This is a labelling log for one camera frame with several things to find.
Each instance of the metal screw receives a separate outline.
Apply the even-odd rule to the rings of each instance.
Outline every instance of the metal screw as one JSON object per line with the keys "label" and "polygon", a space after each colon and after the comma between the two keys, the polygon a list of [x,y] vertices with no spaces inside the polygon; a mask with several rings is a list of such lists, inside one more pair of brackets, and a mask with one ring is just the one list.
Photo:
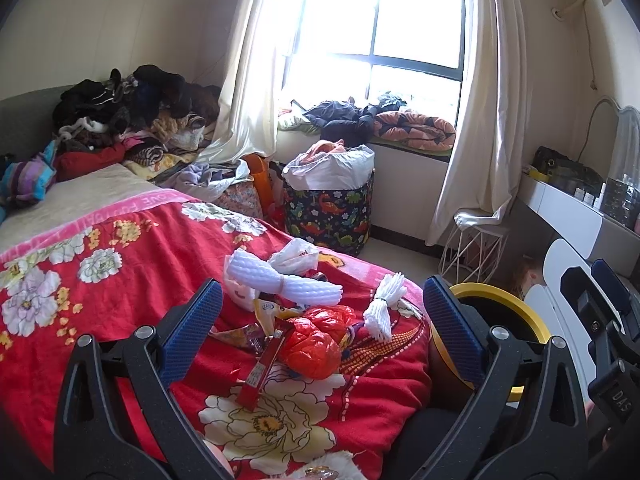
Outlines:
{"label": "metal screw", "polygon": [[147,339],[151,337],[154,332],[154,328],[149,325],[143,325],[139,329],[136,330],[136,337],[138,339]]}
{"label": "metal screw", "polygon": [[503,341],[509,337],[509,331],[501,326],[495,327],[491,330],[491,333],[496,339],[502,339]]}
{"label": "metal screw", "polygon": [[562,339],[559,335],[555,335],[551,338],[551,342],[554,344],[556,348],[562,349],[566,348],[566,341]]}
{"label": "metal screw", "polygon": [[87,346],[91,342],[91,336],[83,334],[78,338],[78,346]]}

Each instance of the dinosaur print basket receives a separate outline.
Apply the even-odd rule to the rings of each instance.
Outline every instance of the dinosaur print basket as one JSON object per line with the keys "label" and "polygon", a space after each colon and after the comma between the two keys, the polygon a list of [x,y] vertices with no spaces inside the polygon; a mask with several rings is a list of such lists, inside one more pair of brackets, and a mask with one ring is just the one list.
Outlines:
{"label": "dinosaur print basket", "polygon": [[361,188],[338,191],[295,191],[283,181],[287,233],[357,256],[369,238],[373,175]]}

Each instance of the beige bed sheet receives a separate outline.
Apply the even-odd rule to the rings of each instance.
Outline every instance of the beige bed sheet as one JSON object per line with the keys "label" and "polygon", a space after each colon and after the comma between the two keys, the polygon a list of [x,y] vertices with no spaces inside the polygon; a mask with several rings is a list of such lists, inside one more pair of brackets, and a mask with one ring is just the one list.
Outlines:
{"label": "beige bed sheet", "polygon": [[0,224],[0,254],[101,207],[154,189],[121,164],[54,184],[42,202],[11,213]]}

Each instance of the white flower pattern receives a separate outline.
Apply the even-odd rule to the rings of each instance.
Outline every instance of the white flower pattern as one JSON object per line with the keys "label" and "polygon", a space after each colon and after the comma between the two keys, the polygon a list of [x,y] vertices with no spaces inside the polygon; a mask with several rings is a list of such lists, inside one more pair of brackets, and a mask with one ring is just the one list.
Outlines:
{"label": "white flower pattern", "polygon": [[61,264],[63,262],[70,262],[74,259],[76,254],[82,254],[84,252],[84,237],[87,236],[93,227],[88,227],[81,233],[65,240],[64,242],[57,243],[50,248],[46,249],[49,261],[53,265]]}
{"label": "white flower pattern", "polygon": [[60,275],[53,270],[45,274],[33,267],[23,280],[9,286],[9,299],[2,304],[2,321],[9,333],[30,336],[36,323],[47,326],[54,317],[58,304],[52,294],[60,286]]}
{"label": "white flower pattern", "polygon": [[122,257],[115,249],[98,249],[80,263],[78,278],[85,283],[98,283],[117,274],[122,267]]}
{"label": "white flower pattern", "polygon": [[405,298],[400,298],[400,301],[396,304],[390,305],[389,309],[397,310],[398,314],[402,317],[417,317],[417,319],[422,319],[422,313],[420,310],[405,300]]}
{"label": "white flower pattern", "polygon": [[206,439],[223,446],[228,460],[250,460],[265,475],[287,471],[290,460],[308,463],[335,446],[335,436],[317,424],[327,417],[324,400],[344,386],[342,375],[324,381],[291,379],[281,365],[270,372],[255,411],[236,404],[239,387],[229,398],[209,396],[199,413]]}
{"label": "white flower pattern", "polygon": [[88,227],[68,240],[33,251],[26,256],[5,263],[4,268],[6,270],[0,272],[0,290],[9,289],[12,285],[15,285],[25,277],[27,272],[47,258],[53,265],[70,262],[76,254],[81,254],[84,251],[84,238],[92,230],[92,226]]}
{"label": "white flower pattern", "polygon": [[185,202],[182,204],[182,214],[187,215],[191,220],[204,222],[205,220],[223,220],[226,223],[222,226],[225,233],[249,233],[260,236],[267,228],[255,218],[235,213],[227,209],[222,209],[215,204],[204,202]]}
{"label": "white flower pattern", "polygon": [[267,228],[255,218],[236,214],[227,219],[226,224],[222,226],[222,230],[225,233],[238,231],[239,233],[249,233],[254,236],[260,236]]}
{"label": "white flower pattern", "polygon": [[4,264],[3,272],[0,272],[0,290],[11,289],[12,286],[20,282],[30,269],[36,264],[36,254],[30,254],[25,258],[19,258]]}

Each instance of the white plastic bag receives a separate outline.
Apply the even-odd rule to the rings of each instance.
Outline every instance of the white plastic bag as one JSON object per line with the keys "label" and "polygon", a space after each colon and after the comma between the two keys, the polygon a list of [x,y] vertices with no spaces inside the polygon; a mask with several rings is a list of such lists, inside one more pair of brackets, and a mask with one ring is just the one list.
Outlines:
{"label": "white plastic bag", "polygon": [[358,189],[367,183],[374,167],[375,153],[364,144],[345,153],[325,153],[304,164],[307,153],[309,150],[300,153],[282,171],[296,191]]}
{"label": "white plastic bag", "polygon": [[222,271],[222,281],[225,285],[225,292],[237,306],[247,310],[248,312],[253,312],[254,300],[258,298],[260,292],[250,286],[241,285],[241,283],[238,283],[236,280],[232,280],[229,277],[226,269],[229,265],[230,258],[231,256],[225,256],[225,266]]}
{"label": "white plastic bag", "polygon": [[302,238],[293,238],[277,253],[273,253],[267,260],[271,267],[280,274],[300,275],[311,269],[318,268],[320,251],[315,245],[304,241]]}

